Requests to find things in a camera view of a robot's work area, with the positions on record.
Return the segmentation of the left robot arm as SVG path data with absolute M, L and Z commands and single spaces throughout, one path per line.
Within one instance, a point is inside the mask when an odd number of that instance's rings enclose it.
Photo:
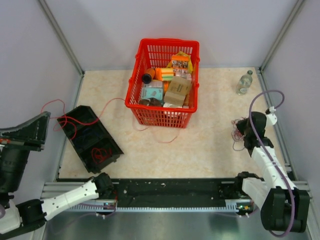
M 44 149 L 51 114 L 44 111 L 14 127 L 0 130 L 0 238 L 8 240 L 33 232 L 58 214 L 86 201 L 109 198 L 114 191 L 106 173 L 91 177 L 61 195 L 15 204 L 13 193 L 21 180 L 31 151 Z

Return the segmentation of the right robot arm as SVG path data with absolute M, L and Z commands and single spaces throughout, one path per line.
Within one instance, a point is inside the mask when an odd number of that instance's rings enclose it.
M 236 123 L 243 136 L 244 148 L 258 165 L 262 177 L 241 172 L 233 185 L 239 198 L 249 196 L 260 210 L 267 231 L 303 233 L 307 227 L 310 196 L 286 175 L 277 159 L 272 141 L 265 136 L 266 127 L 277 123 L 274 113 L 253 111 Z

